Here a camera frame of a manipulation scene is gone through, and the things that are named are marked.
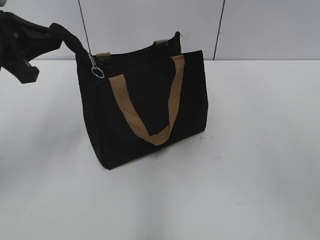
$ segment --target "white backdrop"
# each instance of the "white backdrop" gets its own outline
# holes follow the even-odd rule
[[[319,29],[319,0],[226,0],[216,59],[320,59]]]
[[[203,50],[212,60],[221,0],[81,0],[92,53],[124,53],[181,32],[184,52]],[[43,26],[58,23],[87,48],[77,0],[8,0],[3,11]],[[64,45],[38,59],[73,59]]]

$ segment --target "bag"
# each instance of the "bag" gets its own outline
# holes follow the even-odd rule
[[[208,98],[202,51],[181,54],[180,33],[124,54],[97,54],[54,23],[75,53],[86,130],[113,169],[205,130]]]

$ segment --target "black tote bag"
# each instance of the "black tote bag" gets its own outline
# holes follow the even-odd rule
[[[177,32],[139,51],[94,56],[92,73],[80,41],[54,23],[50,31],[75,53],[86,130],[106,169],[205,130],[208,113],[202,51],[181,54]]]

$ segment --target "tan handle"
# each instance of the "tan handle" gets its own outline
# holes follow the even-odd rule
[[[115,100],[134,134],[156,146],[165,143],[169,139],[179,111],[185,58],[184,55],[173,56],[171,58],[175,65],[175,76],[172,81],[168,100],[169,125],[154,135],[149,135],[146,126],[137,114],[130,100],[125,76],[121,74],[109,77]]]

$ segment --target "white surface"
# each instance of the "white surface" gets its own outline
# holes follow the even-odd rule
[[[216,59],[320,59],[319,13],[319,0],[226,0]]]
[[[0,73],[0,239],[317,240],[320,61],[211,61],[204,133],[112,171],[73,61]]]
[[[80,0],[93,54],[126,53],[172,38],[176,31],[184,52],[203,50],[212,60],[221,0]],[[2,9],[43,26],[58,23],[88,49],[77,0],[10,0]],[[39,59],[74,59],[63,45]]]

